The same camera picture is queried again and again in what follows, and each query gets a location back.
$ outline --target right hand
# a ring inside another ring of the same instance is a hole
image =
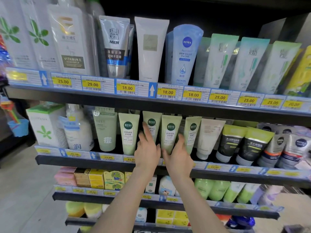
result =
[[[180,182],[190,178],[190,172],[194,164],[186,150],[184,136],[178,134],[178,137],[178,142],[175,145],[171,155],[168,155],[166,150],[162,149],[166,169],[169,172],[169,176],[171,177],[175,187]]]

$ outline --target hand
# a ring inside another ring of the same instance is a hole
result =
[[[178,134],[178,142],[175,145],[172,154],[168,155],[165,149],[162,149],[165,166],[169,172],[174,186],[179,185],[183,180],[190,178],[190,172],[193,168],[193,160],[187,153],[183,135]]]
[[[159,163],[161,157],[160,144],[156,146],[152,135],[149,131],[149,127],[145,122],[142,122],[144,133],[139,133],[139,141],[137,143],[137,150],[134,152],[135,157],[135,169],[142,172],[148,178],[147,181],[152,179],[155,169]]]

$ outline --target white bottle with green leaf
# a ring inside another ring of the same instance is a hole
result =
[[[0,34],[15,67],[38,69],[19,0],[0,0]]]
[[[19,0],[39,68],[60,72],[47,5],[53,0]]]

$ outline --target gray floor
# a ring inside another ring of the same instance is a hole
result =
[[[76,233],[65,226],[63,201],[53,201],[53,176],[59,167],[37,165],[34,147],[20,147],[0,163],[0,226],[4,233]],[[278,221],[256,218],[256,233],[278,233],[283,225],[309,223],[311,199],[305,195],[281,193],[275,205],[285,210]]]

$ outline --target green leaf logo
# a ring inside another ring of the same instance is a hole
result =
[[[12,28],[6,23],[5,18],[0,16],[0,33],[3,35],[5,40],[12,39],[16,43],[21,43],[20,39],[15,37],[14,35],[19,32],[19,27],[13,26]]]
[[[42,125],[41,126],[42,131],[37,131],[37,133],[40,133],[43,135],[43,138],[47,137],[49,139],[52,139],[52,137],[50,137],[49,135],[52,133],[51,131],[46,131],[45,127]]]
[[[30,19],[30,24],[34,33],[32,31],[29,31],[29,35],[34,37],[34,42],[35,43],[41,42],[43,45],[49,46],[49,43],[42,38],[49,35],[49,31],[46,29],[40,31],[37,23],[33,19]]]

